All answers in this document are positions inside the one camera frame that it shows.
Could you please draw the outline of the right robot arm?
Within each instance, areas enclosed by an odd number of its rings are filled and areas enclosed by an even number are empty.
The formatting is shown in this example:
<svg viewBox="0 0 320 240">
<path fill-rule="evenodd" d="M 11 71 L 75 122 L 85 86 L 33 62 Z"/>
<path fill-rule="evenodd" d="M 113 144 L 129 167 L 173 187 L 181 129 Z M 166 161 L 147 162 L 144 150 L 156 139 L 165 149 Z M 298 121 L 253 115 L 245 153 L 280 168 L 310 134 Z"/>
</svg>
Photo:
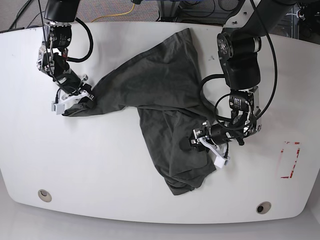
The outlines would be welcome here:
<svg viewBox="0 0 320 240">
<path fill-rule="evenodd" d="M 46 4 L 42 20 L 43 39 L 39 48 L 37 68 L 51 77 L 58 85 L 59 91 L 64 91 L 68 97 L 75 97 L 81 104 L 91 106 L 94 101 L 92 87 L 84 83 L 71 69 L 69 62 L 82 63 L 93 52 L 94 41 L 88 26 L 77 18 L 79 0 L 49 0 Z M 82 58 L 68 56 L 68 47 L 72 40 L 72 22 L 79 23 L 87 32 L 89 39 L 88 53 Z"/>
</svg>

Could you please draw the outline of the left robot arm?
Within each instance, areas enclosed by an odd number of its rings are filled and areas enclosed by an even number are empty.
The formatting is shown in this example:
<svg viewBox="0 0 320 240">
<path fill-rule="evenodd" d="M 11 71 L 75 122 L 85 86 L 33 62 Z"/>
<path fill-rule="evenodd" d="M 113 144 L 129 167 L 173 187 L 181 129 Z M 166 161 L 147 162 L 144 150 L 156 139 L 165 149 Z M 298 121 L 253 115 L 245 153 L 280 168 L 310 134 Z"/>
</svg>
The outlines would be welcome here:
<svg viewBox="0 0 320 240">
<path fill-rule="evenodd" d="M 222 74 L 204 78 L 199 86 L 201 101 L 204 85 L 214 79 L 225 79 L 230 92 L 226 94 L 231 109 L 229 118 L 213 110 L 216 124 L 205 121 L 201 128 L 193 130 L 191 136 L 179 142 L 182 151 L 198 152 L 211 150 L 218 158 L 228 158 L 229 143 L 256 134 L 262 128 L 261 117 L 266 109 L 260 109 L 259 88 L 261 72 L 258 52 L 262 48 L 262 37 L 296 4 L 295 0 L 240 0 L 228 15 L 217 35 L 218 57 Z"/>
</svg>

